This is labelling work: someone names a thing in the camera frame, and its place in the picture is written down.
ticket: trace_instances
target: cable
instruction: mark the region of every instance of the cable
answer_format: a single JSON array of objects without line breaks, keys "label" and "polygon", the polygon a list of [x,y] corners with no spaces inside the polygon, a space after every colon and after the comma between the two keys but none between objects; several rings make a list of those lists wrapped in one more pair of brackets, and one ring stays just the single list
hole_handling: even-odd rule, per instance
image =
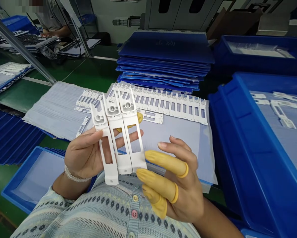
[{"label": "cable", "polygon": [[65,22],[66,22],[66,24],[67,24],[67,26],[68,26],[68,28],[69,28],[71,34],[72,34],[73,37],[75,38],[77,45],[79,46],[79,49],[80,49],[80,55],[79,55],[79,57],[78,57],[78,59],[79,59],[79,58],[81,57],[81,55],[82,55],[82,52],[81,52],[81,46],[79,45],[79,42],[77,41],[77,38],[74,36],[72,30],[70,29],[70,27],[69,27],[69,21],[68,21],[68,23],[67,23],[66,18],[65,18],[64,15],[63,15],[63,10],[60,8],[60,6],[59,6],[57,0],[54,0],[54,1],[56,2],[57,6],[58,6],[58,8],[59,8],[59,10],[60,10],[60,13],[62,14],[63,19],[65,20]]}]

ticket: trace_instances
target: patterned sweater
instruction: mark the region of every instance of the patterned sweater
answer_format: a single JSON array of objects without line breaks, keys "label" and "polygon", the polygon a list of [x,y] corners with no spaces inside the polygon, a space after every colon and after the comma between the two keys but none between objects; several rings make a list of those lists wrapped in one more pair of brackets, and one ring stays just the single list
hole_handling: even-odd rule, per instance
[{"label": "patterned sweater", "polygon": [[76,201],[50,187],[11,237],[200,237],[190,223],[156,216],[141,185],[136,174],[120,175],[117,186],[106,185],[102,173]]}]

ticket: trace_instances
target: gray shirt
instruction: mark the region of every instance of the gray shirt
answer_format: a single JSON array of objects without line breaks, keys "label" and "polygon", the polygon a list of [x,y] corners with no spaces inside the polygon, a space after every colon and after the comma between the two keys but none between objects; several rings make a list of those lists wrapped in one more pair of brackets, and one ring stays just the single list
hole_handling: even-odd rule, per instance
[{"label": "gray shirt", "polygon": [[47,0],[47,6],[44,7],[44,12],[36,13],[43,29],[56,31],[66,26],[66,20],[62,16],[62,12],[57,6],[55,0]]}]

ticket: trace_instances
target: pink button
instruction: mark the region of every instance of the pink button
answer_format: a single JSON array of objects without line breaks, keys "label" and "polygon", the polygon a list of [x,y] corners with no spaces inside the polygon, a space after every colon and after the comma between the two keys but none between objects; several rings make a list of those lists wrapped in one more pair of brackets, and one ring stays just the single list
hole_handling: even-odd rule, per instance
[{"label": "pink button", "polygon": [[138,218],[138,212],[136,210],[133,210],[131,214],[134,219]]}]

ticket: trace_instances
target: green workbench surface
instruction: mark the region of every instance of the green workbench surface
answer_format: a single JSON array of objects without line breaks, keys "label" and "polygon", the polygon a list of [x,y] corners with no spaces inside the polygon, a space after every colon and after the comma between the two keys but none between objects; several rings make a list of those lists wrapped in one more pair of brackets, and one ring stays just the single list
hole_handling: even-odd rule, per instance
[{"label": "green workbench surface", "polygon": [[[96,55],[98,52],[98,55],[105,56],[107,51],[108,56],[113,57],[116,50],[117,47],[114,46],[96,46],[93,53]],[[63,65],[57,65],[46,57],[40,57],[38,60],[56,80],[101,92],[107,92],[110,84],[115,82],[119,76],[119,73],[115,71],[116,61],[111,60],[68,58]],[[22,56],[0,51],[0,65],[9,61],[27,63]],[[37,70],[33,70],[26,76],[47,81]],[[50,86],[20,79],[0,94],[0,104],[26,113],[49,89]]]}]

